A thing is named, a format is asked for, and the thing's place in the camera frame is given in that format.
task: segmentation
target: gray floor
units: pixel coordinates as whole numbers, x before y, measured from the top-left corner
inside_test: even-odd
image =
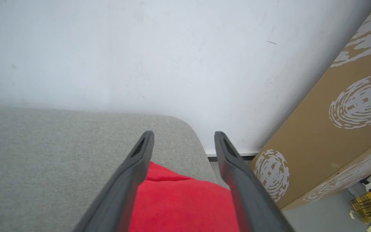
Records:
[[[215,176],[221,186],[228,185],[221,179],[217,162],[211,162]],[[296,232],[365,232],[369,225],[358,216],[351,219],[350,200],[353,195],[345,190],[329,198],[284,211],[284,215]]]

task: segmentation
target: circular white pattern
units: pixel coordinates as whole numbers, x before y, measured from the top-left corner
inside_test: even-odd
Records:
[[[275,202],[289,188],[289,168],[283,154],[277,150],[269,149],[259,155],[254,173]]]
[[[322,183],[303,197],[304,201],[315,201],[336,189],[344,189],[371,173],[371,154],[359,163],[356,163],[340,173],[337,173],[329,181]]]
[[[328,114],[339,128],[354,129],[371,125],[371,76],[342,92],[331,103]]]
[[[330,67],[353,62],[371,54],[371,13]]]

